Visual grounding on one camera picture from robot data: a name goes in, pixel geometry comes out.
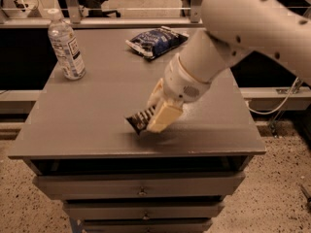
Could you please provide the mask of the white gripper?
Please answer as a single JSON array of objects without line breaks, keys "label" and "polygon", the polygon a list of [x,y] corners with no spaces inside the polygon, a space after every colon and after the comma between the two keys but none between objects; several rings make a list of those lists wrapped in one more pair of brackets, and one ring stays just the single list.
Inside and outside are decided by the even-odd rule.
[{"label": "white gripper", "polygon": [[182,66],[180,54],[176,53],[166,66],[163,79],[158,80],[148,99],[147,107],[155,107],[155,114],[147,130],[160,133],[183,113],[183,105],[176,101],[164,100],[164,93],[171,99],[192,103],[201,98],[210,86],[209,83],[201,83],[193,78]]}]

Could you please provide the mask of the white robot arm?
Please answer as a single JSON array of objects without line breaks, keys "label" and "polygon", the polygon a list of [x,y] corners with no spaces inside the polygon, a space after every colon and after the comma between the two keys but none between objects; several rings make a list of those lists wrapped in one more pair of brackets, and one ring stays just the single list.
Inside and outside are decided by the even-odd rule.
[{"label": "white robot arm", "polygon": [[155,86],[147,130],[161,132],[225,69],[259,52],[311,84],[311,21],[277,0],[202,0],[203,27],[174,55]]}]

